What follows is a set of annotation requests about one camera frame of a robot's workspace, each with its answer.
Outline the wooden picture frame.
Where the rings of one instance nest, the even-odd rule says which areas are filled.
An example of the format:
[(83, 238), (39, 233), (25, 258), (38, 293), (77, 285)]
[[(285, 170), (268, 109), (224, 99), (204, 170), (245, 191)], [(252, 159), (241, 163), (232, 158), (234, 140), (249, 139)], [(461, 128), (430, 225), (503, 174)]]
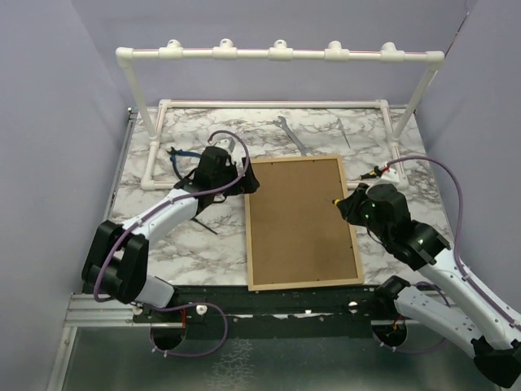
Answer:
[(245, 197), (251, 291), (357, 285), (364, 272), (353, 227), (322, 198), (348, 195), (340, 156), (255, 159)]

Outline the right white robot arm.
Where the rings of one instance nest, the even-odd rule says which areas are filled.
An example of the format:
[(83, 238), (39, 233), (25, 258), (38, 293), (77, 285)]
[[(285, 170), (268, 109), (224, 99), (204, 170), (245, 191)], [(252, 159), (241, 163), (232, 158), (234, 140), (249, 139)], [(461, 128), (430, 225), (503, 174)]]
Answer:
[(411, 218), (405, 196), (392, 184), (360, 184), (333, 203), (343, 220), (367, 229), (455, 304), (451, 309), (391, 277), (374, 298), (375, 312), (385, 319), (399, 313), (424, 324), (463, 350), (488, 380), (512, 387), (520, 377), (520, 313), (471, 273), (436, 229)]

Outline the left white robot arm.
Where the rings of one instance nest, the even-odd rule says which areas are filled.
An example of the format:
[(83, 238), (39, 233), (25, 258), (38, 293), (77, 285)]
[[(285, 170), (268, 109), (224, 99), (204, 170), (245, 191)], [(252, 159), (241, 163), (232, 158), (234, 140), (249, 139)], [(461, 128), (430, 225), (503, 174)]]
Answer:
[(242, 169), (223, 147), (206, 147), (198, 165), (158, 203), (123, 223), (110, 220), (96, 230), (81, 278), (93, 288), (97, 302), (150, 305), (158, 319), (177, 317), (180, 302), (175, 288), (148, 274), (150, 246), (215, 203), (216, 196), (254, 193), (260, 186), (250, 156)]

